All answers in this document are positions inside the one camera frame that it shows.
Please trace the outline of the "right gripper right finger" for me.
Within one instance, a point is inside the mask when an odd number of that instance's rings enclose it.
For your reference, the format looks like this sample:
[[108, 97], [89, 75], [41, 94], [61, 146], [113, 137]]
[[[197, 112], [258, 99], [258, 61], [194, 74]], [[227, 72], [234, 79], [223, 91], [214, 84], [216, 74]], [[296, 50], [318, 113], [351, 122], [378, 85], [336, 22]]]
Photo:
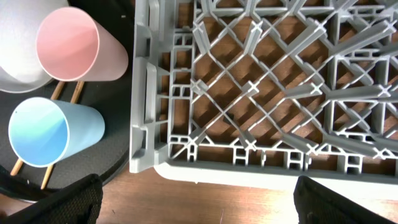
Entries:
[[300, 224], [392, 223], [304, 175], [297, 180], [294, 205]]

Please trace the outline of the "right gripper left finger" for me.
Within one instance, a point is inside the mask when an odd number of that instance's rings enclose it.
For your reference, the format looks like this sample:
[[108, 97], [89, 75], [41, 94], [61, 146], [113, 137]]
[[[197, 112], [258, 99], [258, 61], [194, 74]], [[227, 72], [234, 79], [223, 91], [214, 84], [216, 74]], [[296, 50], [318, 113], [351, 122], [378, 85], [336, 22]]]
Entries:
[[103, 183], [90, 174], [1, 220], [1, 224], [96, 223], [103, 199]]

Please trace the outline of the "wooden chopstick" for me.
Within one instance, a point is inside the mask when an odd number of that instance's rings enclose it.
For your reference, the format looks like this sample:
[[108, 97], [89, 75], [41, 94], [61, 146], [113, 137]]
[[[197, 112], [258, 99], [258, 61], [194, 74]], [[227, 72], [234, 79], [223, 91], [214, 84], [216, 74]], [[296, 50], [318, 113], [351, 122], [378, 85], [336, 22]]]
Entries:
[[[60, 96], [60, 94], [61, 94], [61, 92], [62, 92], [62, 90], [63, 90], [64, 85], [65, 85], [65, 82], [59, 82], [59, 83], [57, 84], [57, 86], [56, 86], [56, 88], [54, 89], [54, 91], [53, 91], [53, 93], [52, 93], [52, 96], [51, 96], [51, 99], [52, 99], [52, 100], [57, 100], [57, 99], [58, 99], [58, 97]], [[14, 164], [14, 167], [12, 168], [12, 170], [11, 170], [11, 172], [10, 172], [10, 175], [11, 175], [11, 176], [17, 175], [18, 172], [19, 172], [19, 170], [21, 169], [23, 163], [24, 163], [24, 162], [22, 161], [22, 159], [18, 159], [18, 160], [16, 161], [16, 163]], [[52, 169], [53, 169], [53, 165], [49, 166], [49, 167], [47, 168], [46, 172], [51, 173]]]
[[[84, 87], [84, 84], [85, 83], [83, 81], [78, 81], [77, 82], [70, 103], [77, 103], [77, 101], [79, 100], [80, 94], [82, 92], [82, 89]], [[51, 171], [51, 173], [45, 171], [45, 175], [44, 175], [42, 184], [40, 186], [41, 190], [44, 190], [46, 188], [46, 186], [47, 186], [47, 184], [49, 182], [49, 178], [50, 178], [51, 174], [52, 174], [52, 171]]]

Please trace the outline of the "blue plastic cup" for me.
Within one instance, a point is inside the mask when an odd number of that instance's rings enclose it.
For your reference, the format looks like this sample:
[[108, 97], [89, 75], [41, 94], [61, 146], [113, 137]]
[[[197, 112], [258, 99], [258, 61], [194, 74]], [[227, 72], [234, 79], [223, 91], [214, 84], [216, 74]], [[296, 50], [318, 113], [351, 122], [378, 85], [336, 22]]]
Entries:
[[48, 167], [101, 140], [99, 111], [43, 97], [22, 101], [11, 114], [8, 136], [15, 154], [32, 167]]

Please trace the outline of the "pink plastic cup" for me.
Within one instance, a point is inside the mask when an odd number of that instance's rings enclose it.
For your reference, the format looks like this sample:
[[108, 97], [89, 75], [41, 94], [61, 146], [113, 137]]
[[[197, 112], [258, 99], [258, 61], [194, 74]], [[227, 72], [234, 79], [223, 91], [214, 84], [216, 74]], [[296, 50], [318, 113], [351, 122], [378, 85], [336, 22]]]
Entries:
[[124, 46], [77, 7], [62, 7], [42, 21], [36, 54], [44, 71], [63, 82], [117, 80], [129, 64]]

